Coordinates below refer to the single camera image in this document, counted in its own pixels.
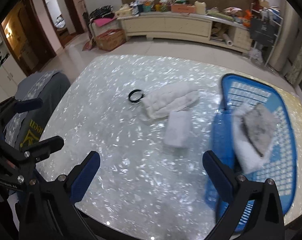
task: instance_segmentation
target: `pink cloth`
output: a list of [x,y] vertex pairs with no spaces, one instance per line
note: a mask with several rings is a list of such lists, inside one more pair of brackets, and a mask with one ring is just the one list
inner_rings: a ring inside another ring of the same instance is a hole
[[98,26],[98,27],[102,27],[103,25],[108,24],[109,22],[115,20],[116,17],[114,17],[113,19],[110,18],[100,18],[100,19],[96,19],[94,20],[94,23]]

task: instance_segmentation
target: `brown box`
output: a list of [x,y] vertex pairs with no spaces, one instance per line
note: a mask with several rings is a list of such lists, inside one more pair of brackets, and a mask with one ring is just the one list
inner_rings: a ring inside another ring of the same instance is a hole
[[195,5],[174,3],[171,5],[171,11],[183,13],[195,13]]
[[110,29],[95,38],[99,49],[112,51],[126,42],[123,29]]

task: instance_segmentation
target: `doorway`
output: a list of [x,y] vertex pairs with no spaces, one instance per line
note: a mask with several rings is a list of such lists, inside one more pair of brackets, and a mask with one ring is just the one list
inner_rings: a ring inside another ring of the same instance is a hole
[[73,0],[43,0],[46,12],[63,47],[84,33]]
[[4,41],[23,72],[28,76],[56,56],[35,14],[32,0],[20,0],[0,27]]

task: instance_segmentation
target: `metal screw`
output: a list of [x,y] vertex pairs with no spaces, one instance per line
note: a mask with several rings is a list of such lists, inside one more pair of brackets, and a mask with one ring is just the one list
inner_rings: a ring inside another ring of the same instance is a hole
[[26,151],[25,153],[24,153],[24,157],[25,158],[28,158],[30,156],[30,152],[29,151]]
[[239,181],[245,181],[246,177],[243,174],[238,175],[238,180]]
[[24,177],[22,175],[18,176],[17,181],[22,184],[24,182]]
[[64,174],[57,177],[58,181],[65,181],[65,179],[66,179],[66,175],[64,175]]
[[274,185],[274,180],[273,179],[267,179],[267,183],[269,185]]
[[35,184],[36,184],[36,179],[31,179],[31,180],[30,180],[30,185],[33,186],[33,185],[35,185]]

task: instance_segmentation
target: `paper towel roll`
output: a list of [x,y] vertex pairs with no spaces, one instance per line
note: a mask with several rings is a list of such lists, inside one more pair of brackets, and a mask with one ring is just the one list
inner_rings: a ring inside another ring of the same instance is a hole
[[226,40],[226,44],[228,46],[230,46],[230,47],[233,46],[233,41],[230,39],[230,37],[227,34],[224,33],[222,36]]

